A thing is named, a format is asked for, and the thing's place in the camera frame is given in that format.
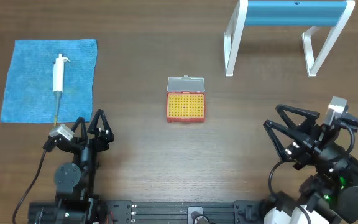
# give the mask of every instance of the blue mat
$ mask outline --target blue mat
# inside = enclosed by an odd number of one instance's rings
[[[59,123],[92,116],[92,86],[98,55],[96,39],[17,40],[6,80],[2,123],[53,123],[53,63],[62,53],[65,63]]]

